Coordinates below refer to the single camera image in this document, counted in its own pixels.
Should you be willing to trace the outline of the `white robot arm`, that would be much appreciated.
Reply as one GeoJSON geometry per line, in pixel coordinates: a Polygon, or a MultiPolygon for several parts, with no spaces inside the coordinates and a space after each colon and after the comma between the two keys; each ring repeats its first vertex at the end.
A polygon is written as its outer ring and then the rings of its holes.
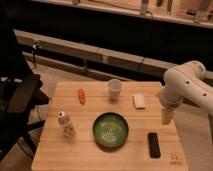
{"type": "Polygon", "coordinates": [[[174,109],[186,98],[213,116],[213,87],[203,81],[205,66],[189,61],[168,69],[163,76],[165,85],[159,92],[163,106],[162,123],[167,125],[174,117],[174,109]]]}

